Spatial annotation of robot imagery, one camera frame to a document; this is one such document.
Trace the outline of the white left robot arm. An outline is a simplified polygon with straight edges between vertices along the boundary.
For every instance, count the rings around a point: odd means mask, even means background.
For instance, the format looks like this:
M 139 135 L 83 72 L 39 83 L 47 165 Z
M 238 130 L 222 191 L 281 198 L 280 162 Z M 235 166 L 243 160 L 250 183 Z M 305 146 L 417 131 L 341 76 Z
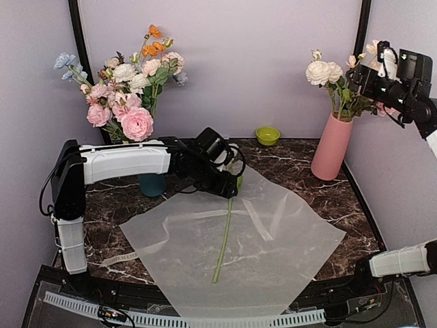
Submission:
M 170 176 L 188 181 L 194 192 L 230 200 L 238 194 L 245 168 L 241 149 L 212 128 L 190 139 L 170 136 L 105 146 L 66 141 L 40 189 L 38 209 L 55 227 L 55 244 L 71 275 L 71 289 L 82 298 L 96 293 L 96 282 L 85 274 L 83 225 L 99 197 L 109 206 L 110 193 L 120 202 L 122 189 L 131 190 L 135 178 Z

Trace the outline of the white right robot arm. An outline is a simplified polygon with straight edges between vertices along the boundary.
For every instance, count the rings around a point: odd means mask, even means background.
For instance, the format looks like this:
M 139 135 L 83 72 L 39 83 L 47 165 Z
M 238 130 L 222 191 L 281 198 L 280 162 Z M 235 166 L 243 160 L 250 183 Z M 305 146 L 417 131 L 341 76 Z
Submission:
M 436 272 L 436 79 L 431 57 L 367 46 L 368 64 L 347 73 L 352 89 L 380 116 L 364 119 L 347 155 L 376 225 L 380 253 L 352 277 L 362 297 L 375 277 Z

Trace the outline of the white rose stem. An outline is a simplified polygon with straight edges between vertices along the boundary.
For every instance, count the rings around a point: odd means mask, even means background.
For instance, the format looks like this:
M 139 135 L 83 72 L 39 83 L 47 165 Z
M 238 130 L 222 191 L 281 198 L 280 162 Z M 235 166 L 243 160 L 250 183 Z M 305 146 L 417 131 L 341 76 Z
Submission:
M 322 60 L 319 49 L 311 49 L 311 62 L 305 70 L 307 81 L 328 91 L 331 100 L 332 113 L 338 120 L 342 119 L 342 109 L 345 105 L 343 97 L 343 69 L 333 61 Z

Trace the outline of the white translucent wrapping paper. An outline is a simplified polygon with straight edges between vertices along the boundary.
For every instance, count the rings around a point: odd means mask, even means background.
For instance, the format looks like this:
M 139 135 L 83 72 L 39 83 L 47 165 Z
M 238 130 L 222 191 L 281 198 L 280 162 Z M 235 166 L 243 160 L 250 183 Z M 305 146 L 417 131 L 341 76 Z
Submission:
M 241 199 L 252 202 L 272 236 L 265 241 L 246 214 Z M 167 234 L 168 216 L 227 210 L 225 198 L 209 193 L 177 194 L 129 219 L 121 230 L 140 261 L 175 310 L 257 307 L 284 312 L 339 246 L 345 232 L 321 218 L 300 196 L 246 168 L 234 198 L 221 271 L 212 283 L 227 215 L 173 222 L 169 240 L 153 254 L 147 246 Z

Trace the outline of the cream printed ribbon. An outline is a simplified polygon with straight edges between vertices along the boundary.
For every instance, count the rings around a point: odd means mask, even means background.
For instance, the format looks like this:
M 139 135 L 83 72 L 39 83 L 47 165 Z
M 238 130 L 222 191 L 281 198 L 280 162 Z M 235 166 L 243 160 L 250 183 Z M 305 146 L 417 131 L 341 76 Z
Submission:
M 267 229 L 263 225 L 263 223 L 260 219 L 260 216 L 258 215 L 258 212 L 255 210 L 255 207 L 252 204 L 252 202 L 250 202 L 249 200 L 246 200 L 246 199 L 241 199 L 241 201 L 245 207 L 246 214 L 251 218 L 251 220 L 252 220 L 256 230 L 260 234 L 260 236 L 265 241 L 273 241 L 274 237 L 272 236 L 272 234 L 269 231 L 267 231 Z M 231 214 L 237 214 L 237 213 L 242 214 L 243 211 L 232 209 Z M 198 212 L 198 213 L 189 213 L 186 215 L 168 216 L 163 221 L 163 228 L 164 228 L 165 233 L 167 234 L 165 239 L 161 242 L 147 246 L 145 248 L 145 250 L 143 251 L 143 253 L 153 254 L 153 253 L 156 253 L 157 251 L 159 251 L 160 249 L 163 248 L 164 244 L 169 240 L 169 231 L 167 228 L 168 228 L 168 225 L 170 223 L 179 222 L 179 221 L 188 221 L 188 220 L 194 220 L 194 219 L 205 219 L 205 218 L 210 218 L 210 217 L 218 217 L 218 216 L 226 215 L 226 214 L 227 214 L 227 210 L 209 210 L 209 211 L 203 211 L 203 212 Z M 127 254 L 122 254 L 122 255 L 118 255 L 118 256 L 113 256 L 111 258 L 107 258 L 101 262 L 100 266 L 101 267 L 109 267 L 109 266 L 116 264 L 116 263 L 119 263 L 119 262 L 127 262 L 130 260 L 136 260 L 137 258 L 139 258 L 139 255 L 137 254 L 137 252 L 133 251 L 133 252 L 130 252 Z

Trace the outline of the pink rose stem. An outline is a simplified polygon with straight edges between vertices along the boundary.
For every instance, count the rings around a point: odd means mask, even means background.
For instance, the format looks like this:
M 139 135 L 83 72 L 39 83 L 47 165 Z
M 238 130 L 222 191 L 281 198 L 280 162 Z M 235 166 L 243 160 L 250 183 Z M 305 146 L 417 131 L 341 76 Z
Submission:
M 361 96 L 356 92 L 350 92 L 350 101 L 346 104 L 343 110 L 344 117 L 351 121 L 355 117 L 361 117 L 364 112 L 369 112 L 371 115 L 393 115 L 397 110 L 381 102 Z

